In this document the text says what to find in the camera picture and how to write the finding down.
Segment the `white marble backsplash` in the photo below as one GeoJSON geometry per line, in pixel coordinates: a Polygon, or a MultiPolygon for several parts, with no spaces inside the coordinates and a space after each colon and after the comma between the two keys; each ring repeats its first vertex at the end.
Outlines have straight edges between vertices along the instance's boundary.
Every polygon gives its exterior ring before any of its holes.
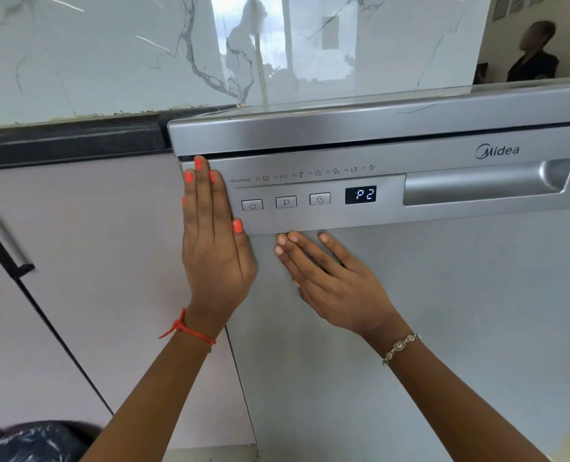
{"type": "Polygon", "coordinates": [[[488,5],[0,0],[0,125],[468,85],[488,5]]]}

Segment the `stainless steel dishwasher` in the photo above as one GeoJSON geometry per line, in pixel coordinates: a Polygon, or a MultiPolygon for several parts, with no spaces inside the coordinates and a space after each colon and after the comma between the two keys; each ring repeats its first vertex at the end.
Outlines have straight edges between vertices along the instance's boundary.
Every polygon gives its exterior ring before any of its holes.
{"type": "Polygon", "coordinates": [[[264,462],[449,461],[381,359],[299,298],[275,234],[328,230],[542,451],[570,428],[570,84],[257,107],[169,125],[227,182],[259,274],[227,325],[264,462]]]}

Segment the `digital display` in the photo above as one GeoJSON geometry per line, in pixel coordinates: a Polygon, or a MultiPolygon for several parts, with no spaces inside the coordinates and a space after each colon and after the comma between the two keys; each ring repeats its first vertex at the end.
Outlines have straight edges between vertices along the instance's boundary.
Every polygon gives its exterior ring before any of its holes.
{"type": "Polygon", "coordinates": [[[345,204],[362,204],[363,202],[375,202],[376,200],[376,186],[358,186],[357,188],[345,188],[345,204]]]}

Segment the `orange nail polish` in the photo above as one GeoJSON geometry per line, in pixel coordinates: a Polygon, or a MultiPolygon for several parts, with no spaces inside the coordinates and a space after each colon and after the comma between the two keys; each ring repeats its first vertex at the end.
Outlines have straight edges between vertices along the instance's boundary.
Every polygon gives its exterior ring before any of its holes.
{"type": "Polygon", "coordinates": [[[236,233],[242,233],[244,230],[244,228],[242,227],[242,220],[240,220],[239,218],[234,220],[234,232],[236,233]]]}

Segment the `dishwasher top panel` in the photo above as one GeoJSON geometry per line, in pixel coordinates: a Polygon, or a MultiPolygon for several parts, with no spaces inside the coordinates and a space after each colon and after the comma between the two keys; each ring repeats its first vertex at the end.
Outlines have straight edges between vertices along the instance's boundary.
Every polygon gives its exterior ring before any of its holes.
{"type": "Polygon", "coordinates": [[[168,123],[174,153],[304,150],[570,124],[570,79],[243,107],[168,123]]]}

